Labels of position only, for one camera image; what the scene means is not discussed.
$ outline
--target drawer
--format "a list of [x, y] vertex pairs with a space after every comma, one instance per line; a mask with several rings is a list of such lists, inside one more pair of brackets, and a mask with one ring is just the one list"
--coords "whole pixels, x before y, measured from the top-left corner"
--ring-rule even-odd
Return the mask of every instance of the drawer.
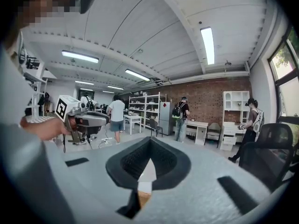
[[225, 128], [223, 134], [235, 136], [235, 132], [236, 132], [235, 128]]
[[232, 144], [234, 145], [236, 142], [236, 137], [223, 137], [223, 143]]
[[226, 150], [226, 151], [231, 151], [233, 149], [233, 145], [232, 144], [225, 144], [222, 143], [220, 146], [221, 150]]

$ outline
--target tree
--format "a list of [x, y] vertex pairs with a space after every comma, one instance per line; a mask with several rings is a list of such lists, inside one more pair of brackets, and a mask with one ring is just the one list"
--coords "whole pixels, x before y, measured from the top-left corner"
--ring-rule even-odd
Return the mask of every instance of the tree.
[[[299, 39], [294, 28], [291, 29], [288, 39], [290, 40], [297, 56], [299, 56]], [[292, 63], [292, 56], [285, 44], [283, 44], [282, 48], [276, 54], [276, 58], [278, 59], [278, 62], [275, 64], [276, 68], [279, 68], [281, 65], [286, 67], [288, 66], [288, 63]]]

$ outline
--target shorts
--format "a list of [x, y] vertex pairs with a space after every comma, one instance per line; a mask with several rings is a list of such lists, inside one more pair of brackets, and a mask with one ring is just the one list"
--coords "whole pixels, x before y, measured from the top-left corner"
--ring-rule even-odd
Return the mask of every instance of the shorts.
[[111, 121], [110, 130], [113, 132], [118, 132], [123, 130], [123, 120], [122, 121]]

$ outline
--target white shelving unit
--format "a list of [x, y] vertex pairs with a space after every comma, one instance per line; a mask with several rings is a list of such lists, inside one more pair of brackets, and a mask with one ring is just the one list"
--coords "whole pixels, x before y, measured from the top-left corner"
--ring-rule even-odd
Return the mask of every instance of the white shelving unit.
[[142, 119], [143, 124], [141, 124], [144, 128], [150, 128], [150, 126], [146, 123], [149, 118], [146, 117], [146, 113], [151, 113], [155, 116], [158, 116], [158, 123], [160, 119], [160, 102], [166, 102], [167, 95], [163, 95], [158, 93], [157, 95], [144, 95], [138, 97], [130, 97], [129, 98], [129, 110], [131, 111], [139, 111], [143, 112]]
[[[39, 105], [37, 103], [38, 103], [40, 97], [46, 93], [48, 79], [44, 81], [38, 77], [31, 75], [28, 72], [24, 72], [23, 75], [24, 75], [24, 78], [26, 78], [27, 80], [32, 82], [32, 84], [30, 84], [30, 86], [34, 91], [34, 94], [32, 95], [32, 98], [31, 98], [31, 104], [26, 106], [26, 108], [31, 108], [32, 117], [37, 118], [39, 116], [39, 111], [38, 111]], [[44, 93], [35, 91], [35, 88], [38, 90], [38, 86], [41, 87], [41, 84], [45, 84]]]
[[224, 91], [222, 129], [220, 134], [220, 149], [232, 150], [236, 142], [241, 142], [246, 130], [239, 130], [234, 122], [224, 120], [225, 111], [239, 111], [240, 123], [245, 123], [249, 117], [249, 107], [245, 106], [249, 99], [249, 91]]

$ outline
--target refrigerator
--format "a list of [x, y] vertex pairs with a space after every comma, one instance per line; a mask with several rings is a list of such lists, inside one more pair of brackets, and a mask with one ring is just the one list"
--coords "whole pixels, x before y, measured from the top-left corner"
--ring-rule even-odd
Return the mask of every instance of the refrigerator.
[[173, 132], [172, 110], [174, 104], [171, 102], [160, 102], [159, 126], [163, 128], [163, 134], [170, 135]]

